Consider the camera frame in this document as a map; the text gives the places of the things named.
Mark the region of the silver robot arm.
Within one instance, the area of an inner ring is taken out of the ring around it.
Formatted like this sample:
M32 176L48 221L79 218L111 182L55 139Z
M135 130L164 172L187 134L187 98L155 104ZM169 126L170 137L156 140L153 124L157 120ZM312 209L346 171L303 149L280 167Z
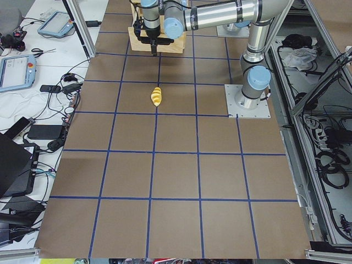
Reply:
M248 21L248 20L240 22L240 23L230 23L227 25L227 29L229 31L235 31L237 29L241 29L241 28L249 26L250 23L251 23L251 21Z
M268 88L271 74L262 66L292 1L225 1L189 6L186 1L140 1L130 3L136 13L134 34L150 45L156 55L159 45L170 45L187 31L216 27L219 36L246 37L240 62L244 84L234 97L242 109L254 110Z

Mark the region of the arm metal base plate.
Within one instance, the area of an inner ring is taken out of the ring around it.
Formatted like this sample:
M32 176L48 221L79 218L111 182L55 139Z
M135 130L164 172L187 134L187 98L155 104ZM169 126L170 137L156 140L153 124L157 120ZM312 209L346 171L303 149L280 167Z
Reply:
M229 118L270 119L265 91L260 98L249 99L242 93L242 85L225 84L225 98Z
M221 25L217 26L217 36L246 39L249 37L249 28L244 27L235 31L229 31L225 25Z

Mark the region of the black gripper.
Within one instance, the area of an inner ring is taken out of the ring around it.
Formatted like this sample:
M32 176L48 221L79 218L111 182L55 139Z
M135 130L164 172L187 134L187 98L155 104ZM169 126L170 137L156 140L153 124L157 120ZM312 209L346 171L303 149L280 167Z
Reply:
M147 30L146 32L147 32L147 36L145 37L145 36L141 36L141 30L138 30L137 39L143 44L150 45L151 54L153 56L157 56L158 45L167 46L174 42L173 39L159 37L160 32L157 30Z

